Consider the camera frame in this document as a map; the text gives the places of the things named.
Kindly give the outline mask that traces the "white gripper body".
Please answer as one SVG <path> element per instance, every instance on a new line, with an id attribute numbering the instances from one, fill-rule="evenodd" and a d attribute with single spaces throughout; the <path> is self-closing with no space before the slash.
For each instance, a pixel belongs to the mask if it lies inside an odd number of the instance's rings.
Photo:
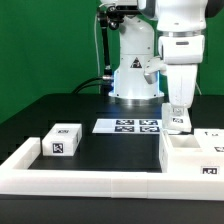
<path id="1" fill-rule="evenodd" d="M 169 102 L 173 107 L 190 108 L 192 105 L 204 44 L 203 35 L 159 37 L 158 50 L 166 66 Z"/>

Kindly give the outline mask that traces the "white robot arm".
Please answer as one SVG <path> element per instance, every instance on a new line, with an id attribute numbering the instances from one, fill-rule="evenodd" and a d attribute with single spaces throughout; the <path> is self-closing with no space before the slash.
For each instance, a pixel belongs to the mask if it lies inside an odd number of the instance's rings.
<path id="1" fill-rule="evenodd" d="M 113 77 L 109 96 L 149 102 L 161 98 L 159 75 L 168 78 L 171 108 L 191 107 L 198 65 L 203 61 L 206 19 L 224 9 L 224 0 L 100 0 L 102 32 L 120 37 L 120 63 L 105 73 Z"/>

